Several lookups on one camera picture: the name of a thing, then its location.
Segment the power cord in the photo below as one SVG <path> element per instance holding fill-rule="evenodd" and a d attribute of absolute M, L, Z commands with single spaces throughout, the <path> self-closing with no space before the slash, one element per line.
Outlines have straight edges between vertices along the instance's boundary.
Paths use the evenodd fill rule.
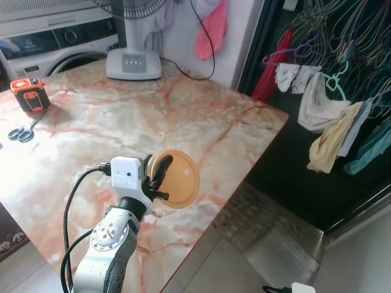
<path fill-rule="evenodd" d="M 185 75 L 185 76 L 188 77 L 188 78 L 191 78 L 191 79 L 193 79 L 193 80 L 195 80 L 195 81 L 205 81 L 205 80 L 207 80 L 207 79 L 209 79 L 209 78 L 212 77 L 212 75 L 214 74 L 214 69 L 215 69 L 215 67 L 216 67 L 216 60 L 214 59 L 213 42 L 212 42 L 212 39 L 211 39 L 210 36 L 209 36 L 208 31 L 206 30 L 205 26 L 204 26 L 203 23 L 202 23 L 201 17 L 198 15 L 196 9 L 194 8 L 193 0 L 190 0 L 190 5 L 191 5 L 191 8 L 193 9 L 193 12 L 194 12 L 194 14 L 196 15 L 198 21 L 199 21 L 200 24 L 201 24 L 202 29 L 205 31 L 206 36 L 207 36 L 208 39 L 209 39 L 210 46 L 211 46 L 211 48 L 212 48 L 212 56 L 213 56 L 213 69 L 212 69 L 212 73 L 211 73 L 207 78 L 195 78 L 195 77 L 193 77 L 193 76 L 188 75 L 186 72 L 184 72 L 184 71 L 178 66 L 178 64 L 175 63 L 175 61 L 170 60 L 170 59 L 167 59 L 167 58 L 163 58 L 163 57 L 160 57 L 160 59 L 166 60 L 166 61 L 169 61 L 169 62 L 173 63 L 173 64 L 177 67 L 177 69 L 178 69 L 183 75 Z"/>
<path fill-rule="evenodd" d="M 72 243 L 71 247 L 67 249 L 67 251 L 64 254 L 64 257 L 62 258 L 61 268 L 60 268 L 60 279 L 61 279 L 62 290 L 64 293 L 69 293 L 67 288 L 67 282 L 65 281 L 65 266 L 67 266 L 67 262 L 69 262 L 70 260 L 70 253 L 74 249 L 74 247 L 79 244 L 79 242 L 81 242 L 84 238 L 86 238 L 88 235 L 92 233 L 92 230 L 93 229 L 89 230 L 88 232 L 84 233 L 82 236 L 77 238 L 77 240 L 74 243 Z"/>
<path fill-rule="evenodd" d="M 65 251 L 68 251 L 69 249 L 69 238 L 68 238 L 68 212 L 69 208 L 73 199 L 73 196 L 76 193 L 76 190 L 78 189 L 81 181 L 88 175 L 91 174 L 92 172 L 95 171 L 102 171 L 104 174 L 111 176 L 111 166 L 110 163 L 105 163 L 102 164 L 101 166 L 97 168 L 92 168 L 86 172 L 83 173 L 83 175 L 80 176 L 80 178 L 77 180 L 75 186 L 73 187 L 71 194 L 69 195 L 69 198 L 67 200 L 67 204 L 65 205 L 64 209 L 64 219 L 63 219 L 63 233 L 64 233 L 64 246 L 65 246 Z M 68 285 L 70 290 L 72 290 L 73 287 L 73 281 L 72 281 L 72 271 L 71 271 L 71 261 L 70 258 L 67 258 L 66 261 L 66 269 L 67 269 L 67 278 L 68 278 Z"/>

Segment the electric fan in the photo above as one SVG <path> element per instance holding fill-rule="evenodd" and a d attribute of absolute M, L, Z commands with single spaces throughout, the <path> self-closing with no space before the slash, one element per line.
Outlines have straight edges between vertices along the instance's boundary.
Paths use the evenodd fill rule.
<path fill-rule="evenodd" d="M 144 49 L 139 38 L 137 19 L 155 13 L 166 0 L 93 0 L 114 17 L 125 22 L 126 48 L 109 51 L 106 75 L 109 78 L 143 80 L 161 77 L 159 55 Z"/>

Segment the teal cloth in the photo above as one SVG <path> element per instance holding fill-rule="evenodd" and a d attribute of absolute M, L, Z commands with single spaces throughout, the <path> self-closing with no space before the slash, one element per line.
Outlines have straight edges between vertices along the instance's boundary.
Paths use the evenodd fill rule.
<path fill-rule="evenodd" d="M 391 122 L 385 122 L 375 133 L 370 135 L 360 147 L 357 159 L 344 166 L 345 172 L 355 175 L 364 169 L 375 157 L 384 153 L 391 145 Z"/>

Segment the beige cloth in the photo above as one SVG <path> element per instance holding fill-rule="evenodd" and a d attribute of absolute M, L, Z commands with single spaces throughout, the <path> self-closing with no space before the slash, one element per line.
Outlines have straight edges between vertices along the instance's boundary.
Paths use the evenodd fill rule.
<path fill-rule="evenodd" d="M 362 102 L 357 102 L 343 111 L 343 116 L 334 124 L 329 125 L 310 147 L 310 163 L 307 168 L 314 171 L 330 173 L 335 158 L 353 123 L 359 113 Z"/>
<path fill-rule="evenodd" d="M 331 100 L 326 96 L 326 83 L 320 72 L 316 72 L 305 88 L 299 109 L 298 122 L 314 133 L 322 133 L 342 117 L 350 101 Z"/>

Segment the orange plate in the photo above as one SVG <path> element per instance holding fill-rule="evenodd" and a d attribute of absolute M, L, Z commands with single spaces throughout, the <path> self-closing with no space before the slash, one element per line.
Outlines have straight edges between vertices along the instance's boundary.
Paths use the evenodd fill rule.
<path fill-rule="evenodd" d="M 185 208 L 195 199 L 200 186 L 197 167 L 187 154 L 178 150 L 168 150 L 155 158 L 152 157 L 148 162 L 147 173 L 153 174 L 158 162 L 168 154 L 173 157 L 173 161 L 159 191 L 168 192 L 170 197 L 162 202 L 174 209 Z"/>

